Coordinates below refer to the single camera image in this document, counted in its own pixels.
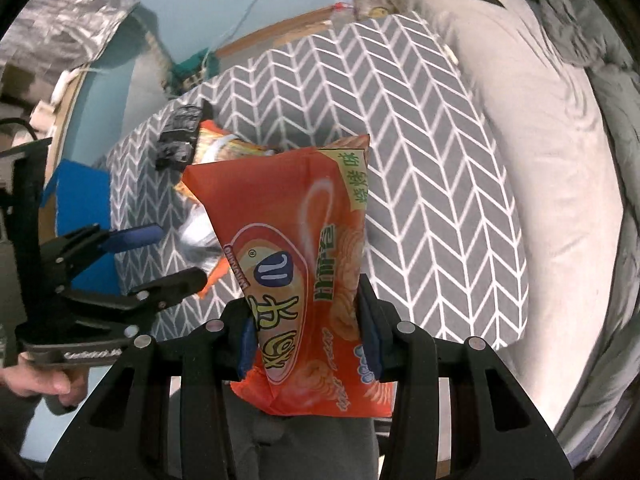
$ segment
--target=orange snack bag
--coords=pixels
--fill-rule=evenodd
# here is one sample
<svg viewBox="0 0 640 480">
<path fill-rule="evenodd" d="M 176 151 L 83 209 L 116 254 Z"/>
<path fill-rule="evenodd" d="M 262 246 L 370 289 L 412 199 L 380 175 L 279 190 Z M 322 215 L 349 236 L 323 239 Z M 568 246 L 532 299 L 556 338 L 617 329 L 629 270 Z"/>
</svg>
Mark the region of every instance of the orange snack bag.
<svg viewBox="0 0 640 480">
<path fill-rule="evenodd" d="M 391 384 L 363 357 L 354 298 L 368 136 L 189 166 L 254 313 L 260 351 L 235 393 L 272 415 L 389 416 Z"/>
<path fill-rule="evenodd" d="M 273 153 L 274 151 L 269 148 L 238 139 L 238 136 L 223 130 L 209 119 L 200 123 L 198 143 L 192 164 L 233 160 L 244 156 L 273 155 Z M 198 201 L 182 181 L 175 185 L 175 190 L 194 202 Z"/>
</svg>

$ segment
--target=human hand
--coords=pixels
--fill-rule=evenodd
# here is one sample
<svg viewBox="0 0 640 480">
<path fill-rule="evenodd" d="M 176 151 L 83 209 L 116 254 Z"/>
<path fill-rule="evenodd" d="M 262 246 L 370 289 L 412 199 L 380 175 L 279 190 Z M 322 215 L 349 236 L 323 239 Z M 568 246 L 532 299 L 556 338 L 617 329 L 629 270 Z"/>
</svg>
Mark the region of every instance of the human hand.
<svg viewBox="0 0 640 480">
<path fill-rule="evenodd" d="M 88 368 L 69 370 L 42 369 L 33 366 L 25 352 L 18 356 L 18 364 L 0 369 L 0 385 L 19 397 L 38 394 L 58 396 L 65 407 L 77 406 L 88 391 Z"/>
</svg>

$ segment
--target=gray pants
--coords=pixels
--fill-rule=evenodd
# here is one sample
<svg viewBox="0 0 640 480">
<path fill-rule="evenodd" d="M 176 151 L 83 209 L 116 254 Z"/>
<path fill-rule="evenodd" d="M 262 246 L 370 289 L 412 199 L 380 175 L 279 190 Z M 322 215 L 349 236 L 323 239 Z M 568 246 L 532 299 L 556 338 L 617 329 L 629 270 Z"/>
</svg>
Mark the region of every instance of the gray pants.
<svg viewBox="0 0 640 480">
<path fill-rule="evenodd" d="M 374 480 L 378 443 L 370 418 L 273 416 L 224 386 L 238 480 Z M 169 474 L 180 474 L 180 390 L 169 408 Z"/>
</svg>

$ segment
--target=gray chevron fabric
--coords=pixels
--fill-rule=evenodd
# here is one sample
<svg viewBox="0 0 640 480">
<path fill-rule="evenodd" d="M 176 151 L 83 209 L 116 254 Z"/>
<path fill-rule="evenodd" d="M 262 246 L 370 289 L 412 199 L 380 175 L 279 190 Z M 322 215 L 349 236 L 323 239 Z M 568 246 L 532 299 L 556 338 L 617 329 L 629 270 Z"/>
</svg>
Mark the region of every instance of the gray chevron fabric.
<svg viewBox="0 0 640 480">
<path fill-rule="evenodd" d="M 119 257 L 124 289 L 190 264 L 176 250 L 190 204 L 172 189 L 178 174 L 154 169 L 155 143 L 175 107 L 202 99 L 223 128 L 282 149 L 369 133 L 363 271 L 378 296 L 440 338 L 480 335 L 499 348 L 522 336 L 526 260 L 506 171 L 482 112 L 416 14 L 270 50 L 193 89 L 118 143 L 106 157 L 113 227 L 158 222 L 167 232 L 159 244 Z M 164 312 L 156 337 L 188 333 L 240 293 L 229 273 L 204 300 Z"/>
</svg>

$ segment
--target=aluminum foil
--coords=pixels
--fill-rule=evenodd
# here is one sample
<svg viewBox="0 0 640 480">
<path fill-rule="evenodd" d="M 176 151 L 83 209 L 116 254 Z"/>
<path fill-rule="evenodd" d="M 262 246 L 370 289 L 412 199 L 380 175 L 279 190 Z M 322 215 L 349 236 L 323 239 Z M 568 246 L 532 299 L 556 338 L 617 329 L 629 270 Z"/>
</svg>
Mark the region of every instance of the aluminum foil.
<svg viewBox="0 0 640 480">
<path fill-rule="evenodd" d="M 137 0 L 30 0 L 0 40 L 0 77 L 11 64 L 55 84 L 104 51 Z"/>
</svg>

